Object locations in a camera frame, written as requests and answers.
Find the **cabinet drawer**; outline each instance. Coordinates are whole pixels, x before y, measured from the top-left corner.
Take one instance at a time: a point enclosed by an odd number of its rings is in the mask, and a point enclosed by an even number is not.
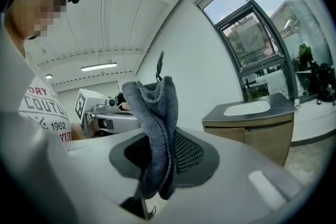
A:
[[[292,139],[292,123],[246,129],[246,144],[279,165],[284,165]]]
[[[244,128],[204,128],[204,132],[245,143]]]

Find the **white t-shirt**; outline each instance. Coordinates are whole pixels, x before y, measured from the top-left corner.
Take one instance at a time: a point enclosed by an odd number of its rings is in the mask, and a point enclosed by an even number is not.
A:
[[[2,16],[3,14],[0,15],[3,24],[4,16]],[[54,130],[63,142],[71,141],[71,124],[67,113],[58,101],[57,95],[28,52],[26,52],[25,60],[34,70],[36,77],[22,99],[18,109],[19,114],[36,121],[44,129]]]

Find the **sink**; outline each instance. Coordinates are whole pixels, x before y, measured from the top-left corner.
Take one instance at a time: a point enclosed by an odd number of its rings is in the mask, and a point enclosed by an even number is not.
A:
[[[261,100],[230,106],[224,111],[224,115],[237,116],[237,115],[255,114],[265,112],[270,108],[271,107],[269,106],[269,103],[267,101]]]

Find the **wooden cabinet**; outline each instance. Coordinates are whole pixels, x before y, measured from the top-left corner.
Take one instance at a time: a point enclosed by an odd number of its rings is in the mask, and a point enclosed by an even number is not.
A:
[[[294,113],[252,121],[206,122],[204,132],[246,143],[278,165],[285,164],[293,134]]]

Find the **gray countertop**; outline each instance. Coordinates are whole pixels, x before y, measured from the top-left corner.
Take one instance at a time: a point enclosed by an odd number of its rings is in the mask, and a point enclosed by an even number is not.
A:
[[[246,115],[235,115],[235,116],[225,116],[225,110],[233,105],[244,104],[249,102],[255,102],[259,100],[265,100],[269,103],[270,109],[265,112],[246,114]],[[284,97],[281,93],[275,93],[272,95],[260,97],[253,99],[251,101],[240,101],[229,104],[219,104],[210,113],[202,119],[202,122],[209,121],[253,121],[265,118],[273,118],[277,116],[282,116],[290,114],[296,110],[294,103]]]

